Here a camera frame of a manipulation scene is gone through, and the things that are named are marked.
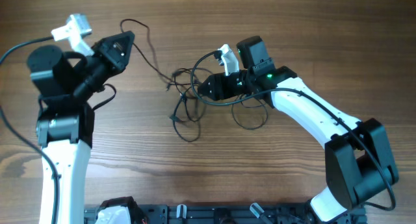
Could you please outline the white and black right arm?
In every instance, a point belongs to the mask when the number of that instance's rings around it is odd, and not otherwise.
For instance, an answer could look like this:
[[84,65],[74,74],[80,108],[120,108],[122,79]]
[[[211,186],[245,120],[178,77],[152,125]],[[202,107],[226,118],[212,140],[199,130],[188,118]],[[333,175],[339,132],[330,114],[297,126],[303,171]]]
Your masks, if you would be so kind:
[[326,187],[303,205],[297,221],[333,223],[381,192],[393,195],[398,169],[385,127],[376,119],[345,114],[310,90],[286,66],[276,67],[264,41],[252,36],[236,50],[223,45],[212,56],[224,67],[191,86],[207,105],[235,105],[254,98],[293,118],[324,149]]

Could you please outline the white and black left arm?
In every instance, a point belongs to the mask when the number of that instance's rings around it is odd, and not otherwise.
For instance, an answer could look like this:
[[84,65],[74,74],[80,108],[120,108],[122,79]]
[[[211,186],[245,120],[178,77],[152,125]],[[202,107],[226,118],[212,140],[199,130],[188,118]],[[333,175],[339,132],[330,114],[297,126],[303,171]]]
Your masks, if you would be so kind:
[[134,39],[134,33],[126,31],[101,39],[89,55],[64,52],[55,45],[29,55],[31,80],[46,105],[36,123],[38,145],[45,154],[40,223],[83,223],[97,110],[88,100],[126,69]]

